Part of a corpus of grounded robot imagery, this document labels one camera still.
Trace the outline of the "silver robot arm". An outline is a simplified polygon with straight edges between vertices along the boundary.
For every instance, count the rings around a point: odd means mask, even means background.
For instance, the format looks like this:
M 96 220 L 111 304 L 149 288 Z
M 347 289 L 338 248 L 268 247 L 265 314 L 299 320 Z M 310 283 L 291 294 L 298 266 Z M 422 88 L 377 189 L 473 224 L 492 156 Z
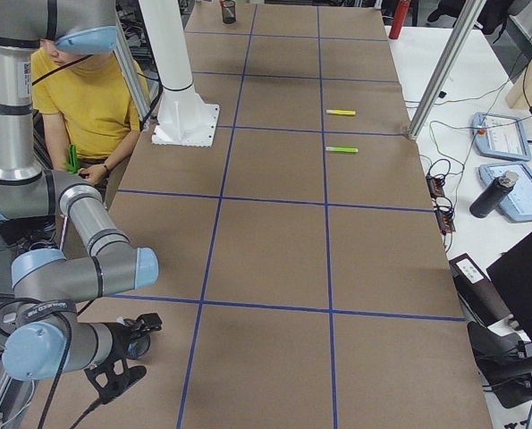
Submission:
M 68 259 L 56 248 L 31 250 L 12 264 L 19 300 L 15 330 L 4 345 L 13 379 L 51 378 L 123 358 L 138 326 L 81 323 L 76 304 L 156 282 L 150 248 L 134 248 L 80 177 L 46 171 L 33 154 L 30 57 L 41 39 L 74 54 L 102 54 L 117 41 L 111 1 L 0 1 L 0 221 L 64 214 L 86 256 Z

